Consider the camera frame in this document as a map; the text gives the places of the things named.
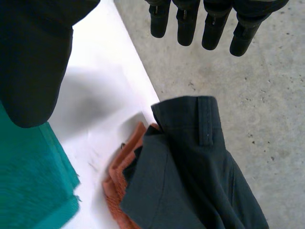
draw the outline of teal towel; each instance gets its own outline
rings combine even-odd
[[[58,229],[78,211],[79,179],[50,125],[22,129],[0,103],[0,228]]]

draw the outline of concrete floor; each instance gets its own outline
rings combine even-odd
[[[148,4],[116,0],[151,82],[164,100],[217,98],[231,152],[272,229],[302,229],[305,219],[305,7],[291,0],[258,30],[243,57],[229,53],[235,12],[216,50],[201,47],[203,5],[191,46],[177,43],[172,5],[164,38],[150,35]]]

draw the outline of black cloth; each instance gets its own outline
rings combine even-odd
[[[0,100],[16,125],[49,119],[71,54],[72,25],[99,1],[0,1]]]
[[[145,0],[150,4],[151,34],[161,38],[165,35],[171,0]],[[173,0],[178,7],[177,39],[181,45],[192,43],[201,0]],[[203,0],[208,12],[202,38],[202,46],[213,50],[224,30],[232,7],[237,12],[238,24],[234,31],[230,52],[242,56],[248,49],[257,29],[272,12],[286,5],[289,0]]]
[[[216,100],[186,96],[152,110],[160,131],[143,138],[123,211],[143,229],[269,228],[225,148]]]

